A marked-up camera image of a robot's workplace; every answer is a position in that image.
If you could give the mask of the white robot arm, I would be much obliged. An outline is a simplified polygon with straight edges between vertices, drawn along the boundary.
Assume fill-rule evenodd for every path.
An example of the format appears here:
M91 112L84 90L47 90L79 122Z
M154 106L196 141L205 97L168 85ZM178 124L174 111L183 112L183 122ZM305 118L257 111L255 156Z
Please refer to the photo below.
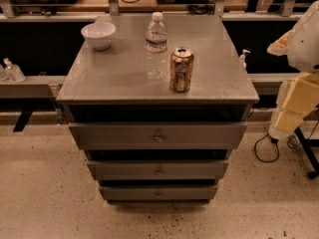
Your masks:
M281 139L292 134L319 105L319 1L267 52L286 55L289 66L299 71L296 78L281 84L271 118L268 132L271 137Z

